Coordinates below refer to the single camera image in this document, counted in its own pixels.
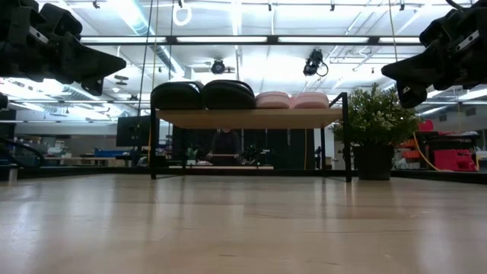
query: wooden table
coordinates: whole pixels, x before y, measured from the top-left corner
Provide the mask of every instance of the wooden table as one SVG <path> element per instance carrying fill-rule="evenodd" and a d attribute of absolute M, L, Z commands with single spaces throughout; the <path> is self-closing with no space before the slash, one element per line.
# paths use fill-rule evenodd
<path fill-rule="evenodd" d="M 325 153 L 325 127 L 343 119 L 346 181 L 352 181 L 352 164 L 350 161 L 349 138 L 349 104 L 346 92 L 342 92 L 333 100 L 331 107 L 342 99 L 342 108 L 334 109 L 302 109 L 302 110 L 156 110 L 151 102 L 151 128 L 159 129 L 156 119 L 163 119 L 182 129 L 320 129 L 322 159 Z M 150 158 L 155 157 L 159 130 L 151 130 Z M 183 151 L 186 140 L 183 138 Z M 186 159 L 182 160 L 182 168 L 186 168 Z M 155 179 L 156 170 L 150 161 L 151 178 Z M 322 172 L 325 177 L 325 161 L 322 161 Z"/>

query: security camera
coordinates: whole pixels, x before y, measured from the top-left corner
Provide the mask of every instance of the security camera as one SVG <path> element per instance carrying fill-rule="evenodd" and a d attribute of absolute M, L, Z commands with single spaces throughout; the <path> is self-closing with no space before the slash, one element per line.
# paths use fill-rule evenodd
<path fill-rule="evenodd" d="M 212 65 L 213 74 L 223 74 L 225 72 L 225 64 L 222 59 L 216 59 Z"/>
<path fill-rule="evenodd" d="M 318 74 L 318 69 L 320 69 L 322 65 L 326 67 L 326 73 L 324 75 Z M 306 65 L 304 65 L 303 74 L 306 76 L 319 75 L 321 77 L 328 74 L 328 66 L 323 62 L 321 49 L 313 49 L 310 58 L 306 60 Z"/>

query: ceiling light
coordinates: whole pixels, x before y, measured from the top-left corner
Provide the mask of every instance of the ceiling light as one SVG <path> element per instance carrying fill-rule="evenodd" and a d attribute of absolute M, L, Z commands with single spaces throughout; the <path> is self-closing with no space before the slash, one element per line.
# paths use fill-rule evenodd
<path fill-rule="evenodd" d="M 70 109 L 70 113 L 75 114 L 76 116 L 81 116 L 89 119 L 108 119 L 108 117 L 104 114 L 98 113 L 93 110 L 86 110 L 81 107 L 73 107 Z"/>
<path fill-rule="evenodd" d="M 114 44 L 133 44 L 133 43 L 166 43 L 166 37 L 140 37 L 140 36 L 130 36 L 130 37 L 82 37 L 81 42 L 83 44 L 103 44 L 103 43 L 114 43 Z"/>
<path fill-rule="evenodd" d="M 56 121 L 52 120 L 38 120 L 38 121 L 25 121 L 26 123 L 57 123 Z"/>
<path fill-rule="evenodd" d="M 118 100 L 118 101 L 114 101 L 113 102 L 114 104 L 138 104 L 138 101 L 134 101 L 134 100 Z M 150 104 L 151 101 L 149 100 L 142 100 L 140 102 L 140 104 Z"/>
<path fill-rule="evenodd" d="M 379 43 L 394 43 L 392 37 L 381 37 Z M 419 37 L 396 37 L 395 43 L 417 43 L 420 44 Z"/>
<path fill-rule="evenodd" d="M 39 107 L 35 104 L 30 104 L 30 103 L 23 103 L 23 104 L 10 103 L 10 104 L 16 107 L 23 107 L 29 110 L 44 111 L 42 107 Z"/>
<path fill-rule="evenodd" d="M 423 116 L 423 115 L 432 114 L 432 113 L 435 113 L 435 112 L 437 112 L 437 111 L 439 111 L 439 110 L 444 110 L 445 108 L 447 108 L 447 107 L 436 107 L 436 108 L 431 109 L 431 110 L 426 110 L 425 112 L 420 113 L 419 115 L 420 115 L 420 116 Z"/>
<path fill-rule="evenodd" d="M 118 121 L 92 121 L 93 123 L 118 123 Z"/>
<path fill-rule="evenodd" d="M 178 43 L 265 43 L 267 37 L 177 37 Z"/>
<path fill-rule="evenodd" d="M 24 121 L 17 121 L 17 120 L 0 120 L 0 124 L 2 123 L 23 123 Z"/>
<path fill-rule="evenodd" d="M 465 104 L 465 105 L 487 105 L 487 101 L 467 101 L 467 102 L 462 102 L 462 104 Z"/>
<path fill-rule="evenodd" d="M 421 105 L 454 105 L 454 104 L 458 104 L 458 103 L 457 102 L 428 102 L 428 101 L 421 103 Z"/>
<path fill-rule="evenodd" d="M 478 91 L 470 91 L 469 93 L 462 95 L 458 97 L 458 100 L 464 101 L 464 100 L 472 100 L 478 97 L 483 97 L 487 95 L 487 89 L 482 89 Z"/>
<path fill-rule="evenodd" d="M 58 100 L 12 100 L 13 103 L 56 104 Z"/>
<path fill-rule="evenodd" d="M 443 93 L 443 91 L 432 91 L 432 92 L 428 92 L 428 98 L 433 98 L 434 96 L 440 94 L 440 93 Z"/>
<path fill-rule="evenodd" d="M 67 100 L 64 101 L 67 104 L 106 104 L 107 100 Z"/>
<path fill-rule="evenodd" d="M 279 37 L 280 43 L 367 43 L 368 37 Z"/>

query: wooden floor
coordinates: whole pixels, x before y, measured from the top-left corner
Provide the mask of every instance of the wooden floor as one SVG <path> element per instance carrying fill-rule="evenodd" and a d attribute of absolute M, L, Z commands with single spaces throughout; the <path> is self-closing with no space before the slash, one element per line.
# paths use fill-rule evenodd
<path fill-rule="evenodd" d="M 0 186 L 0 273 L 487 273 L 487 186 L 98 175 Z"/>

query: potted plant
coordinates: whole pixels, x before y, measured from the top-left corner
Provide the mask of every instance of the potted plant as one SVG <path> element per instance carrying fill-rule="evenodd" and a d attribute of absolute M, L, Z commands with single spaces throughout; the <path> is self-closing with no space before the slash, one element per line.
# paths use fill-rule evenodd
<path fill-rule="evenodd" d="M 355 167 L 361 180 L 389 180 L 394 147 L 418 129 L 414 110 L 402 108 L 395 88 L 381 91 L 378 84 L 349 95 L 349 136 Z M 332 128 L 343 140 L 343 120 Z"/>

